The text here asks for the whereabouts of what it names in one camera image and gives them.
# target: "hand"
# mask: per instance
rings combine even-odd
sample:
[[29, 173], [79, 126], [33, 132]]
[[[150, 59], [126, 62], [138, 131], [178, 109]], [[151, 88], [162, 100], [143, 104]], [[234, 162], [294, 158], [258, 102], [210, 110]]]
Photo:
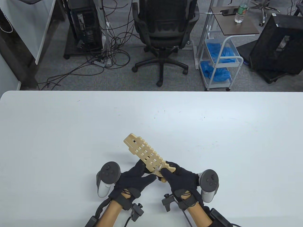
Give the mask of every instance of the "hand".
[[143, 189], [156, 179], [154, 174], [142, 177], [144, 173], [151, 172], [147, 170], [144, 162], [139, 160], [129, 171], [121, 174], [109, 197], [115, 200], [122, 193], [131, 202], [139, 198]]
[[175, 167], [176, 170], [172, 173], [167, 168], [160, 170], [162, 176], [168, 181], [171, 191], [175, 197], [184, 199], [184, 194], [189, 191], [195, 199], [203, 206], [203, 200], [201, 194], [197, 191], [197, 186], [199, 186], [199, 176], [198, 174], [187, 171], [186, 169], [180, 167], [176, 163], [166, 162], [171, 167]]

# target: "green bottle label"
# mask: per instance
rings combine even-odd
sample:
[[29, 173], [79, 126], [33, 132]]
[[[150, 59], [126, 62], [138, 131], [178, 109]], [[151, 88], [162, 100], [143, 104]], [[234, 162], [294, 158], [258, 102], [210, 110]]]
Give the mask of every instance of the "green bottle label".
[[244, 7], [239, 6], [238, 14], [239, 15], [245, 15], [246, 12], [247, 12], [247, 9], [248, 9], [248, 7], [244, 8]]

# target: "computer tower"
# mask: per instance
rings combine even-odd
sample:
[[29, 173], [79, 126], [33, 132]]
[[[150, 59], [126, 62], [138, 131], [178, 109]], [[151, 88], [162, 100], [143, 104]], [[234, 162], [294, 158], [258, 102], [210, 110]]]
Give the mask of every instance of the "computer tower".
[[93, 0], [68, 0], [77, 42], [90, 50], [102, 49], [102, 35]]
[[299, 74], [303, 70], [303, 18], [272, 14], [249, 57], [255, 71]]

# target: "plastic bottle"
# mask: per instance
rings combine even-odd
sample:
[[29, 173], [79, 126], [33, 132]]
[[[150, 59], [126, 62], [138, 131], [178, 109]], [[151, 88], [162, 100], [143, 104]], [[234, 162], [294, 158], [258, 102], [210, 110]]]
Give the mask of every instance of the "plastic bottle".
[[238, 8], [238, 12], [235, 17], [235, 22], [240, 24], [244, 20], [244, 16], [247, 12], [250, 0], [242, 0]]

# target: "sticker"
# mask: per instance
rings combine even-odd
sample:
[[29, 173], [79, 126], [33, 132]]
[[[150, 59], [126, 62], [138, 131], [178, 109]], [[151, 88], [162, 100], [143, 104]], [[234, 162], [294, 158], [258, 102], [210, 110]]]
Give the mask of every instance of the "sticker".
[[84, 24], [84, 20], [83, 20], [83, 15], [82, 14], [78, 14], [78, 20], [79, 20], [79, 24], [80, 24], [80, 28], [82, 31], [85, 30], [85, 24]]
[[239, 15], [245, 15], [246, 12], [247, 12], [247, 9], [248, 9], [247, 7], [244, 8], [244, 7], [239, 6], [239, 8], [238, 8], [238, 14]]

